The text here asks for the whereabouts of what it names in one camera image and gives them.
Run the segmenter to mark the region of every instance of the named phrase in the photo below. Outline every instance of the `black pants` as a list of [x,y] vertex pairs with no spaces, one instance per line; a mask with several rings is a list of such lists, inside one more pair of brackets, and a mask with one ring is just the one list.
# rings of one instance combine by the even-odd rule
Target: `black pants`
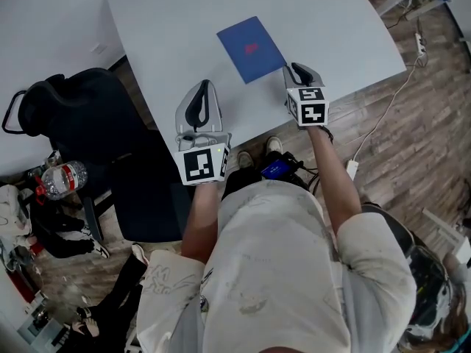
[[64,258],[87,254],[93,251],[93,241],[66,240],[56,232],[79,232],[85,225],[83,220],[57,213],[52,204],[43,207],[31,203],[32,234],[38,242],[54,257]]
[[[231,175],[229,175],[229,177],[227,178],[226,188],[224,190],[224,195],[222,196],[222,199],[224,200],[227,195],[239,191],[248,185],[260,182],[262,180],[261,171],[265,169],[268,165],[273,163],[275,160],[281,158],[281,156],[282,154],[278,151],[271,151],[263,159],[263,162],[259,168],[250,166],[249,168],[241,168],[231,173]],[[291,183],[294,185],[299,185],[300,187],[307,189],[307,186],[303,184],[304,182],[298,176],[290,176],[289,178],[281,177],[277,180]]]
[[124,351],[127,330],[141,299],[142,285],[138,282],[146,269],[147,265],[131,254],[111,292],[97,306],[90,307],[91,317],[98,324],[99,345],[105,349],[103,352]]

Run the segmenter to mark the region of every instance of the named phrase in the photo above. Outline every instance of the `white cable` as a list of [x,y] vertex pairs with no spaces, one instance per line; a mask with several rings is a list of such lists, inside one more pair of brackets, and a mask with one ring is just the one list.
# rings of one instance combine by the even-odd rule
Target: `white cable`
[[356,159],[356,156],[358,156],[358,153],[360,152],[361,148],[363,147],[363,144],[365,144],[365,141],[368,140],[369,136],[372,135],[372,133],[374,131],[376,131],[376,129],[378,128],[378,126],[380,125],[381,121],[384,119],[384,117],[386,116],[386,114],[388,113],[389,109],[391,108],[392,104],[394,103],[394,100],[396,99],[396,96],[397,94],[399,94],[399,92],[407,85],[407,83],[409,82],[409,80],[411,79],[411,76],[413,74],[413,72],[415,71],[415,68],[416,68],[416,65],[417,65],[417,61],[419,61],[419,58],[420,57],[417,57],[415,59],[415,62],[414,62],[414,67],[412,68],[412,71],[411,73],[409,74],[406,82],[403,83],[403,86],[401,86],[399,88],[399,90],[394,93],[393,97],[392,97],[392,100],[389,102],[389,106],[388,108],[386,109],[386,111],[384,112],[383,116],[381,116],[380,120],[376,123],[375,125],[375,128],[373,128],[371,131],[369,131],[369,134],[365,136],[365,138],[363,139],[363,141],[361,141],[361,144],[360,144],[360,147],[358,148],[358,150],[356,151],[355,155],[353,156],[352,160],[355,161]]

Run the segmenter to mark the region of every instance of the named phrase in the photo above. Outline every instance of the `wooden floor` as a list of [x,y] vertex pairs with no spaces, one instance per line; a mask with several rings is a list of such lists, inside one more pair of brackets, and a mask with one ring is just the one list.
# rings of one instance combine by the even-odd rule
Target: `wooden floor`
[[[376,7],[384,0],[370,1]],[[403,8],[397,7],[384,15],[385,25],[395,24],[402,13]],[[447,10],[435,9],[422,16],[421,22],[428,43],[428,64],[416,69],[383,123],[366,142],[358,156],[360,167],[355,184],[364,196],[383,205],[421,238],[426,238],[433,226],[422,216],[422,208],[427,207],[453,224],[460,218],[456,206],[466,197],[463,178],[470,175],[471,169],[471,76],[467,74],[470,59],[458,41],[457,29]],[[406,64],[412,64],[416,57],[415,31],[416,21],[401,21],[390,29]],[[152,117],[129,64],[120,66],[116,73],[144,121],[152,126]],[[408,72],[394,76],[331,104],[328,127],[343,161],[352,158],[407,76]],[[315,166],[307,134],[298,132],[296,125],[290,123],[234,148],[230,170],[235,167],[239,150],[248,150],[259,158],[270,135],[281,138],[284,149],[304,160],[308,167]],[[309,179],[307,174],[300,175]],[[317,196],[322,199],[321,189]],[[101,224],[110,259],[89,254],[58,260],[43,253],[36,260],[41,278],[30,269],[63,318],[77,305],[84,305],[82,296],[91,304],[99,302],[112,288],[130,253],[131,243],[121,236],[113,208],[101,218]],[[150,251],[158,246],[145,244],[144,248]],[[178,250],[177,243],[163,246]]]

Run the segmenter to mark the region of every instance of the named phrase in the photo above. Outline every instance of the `black office chair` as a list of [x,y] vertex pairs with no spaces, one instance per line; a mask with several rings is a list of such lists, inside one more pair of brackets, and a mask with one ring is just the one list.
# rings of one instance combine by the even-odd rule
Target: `black office chair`
[[[127,240],[181,239],[194,190],[182,185],[160,133],[146,128],[114,74],[93,68],[37,82],[18,120],[28,135],[48,137],[65,162],[85,164],[88,182],[78,194],[96,239],[102,239],[98,217],[113,204]],[[109,189],[111,196],[95,205]]]

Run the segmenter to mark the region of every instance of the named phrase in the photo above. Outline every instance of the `chair backrest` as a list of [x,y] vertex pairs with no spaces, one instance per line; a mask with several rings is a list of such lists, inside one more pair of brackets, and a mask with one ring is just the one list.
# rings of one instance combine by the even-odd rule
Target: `chair backrest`
[[35,83],[21,101],[18,120],[28,135],[45,135],[93,163],[144,149],[149,139],[122,83],[100,68]]

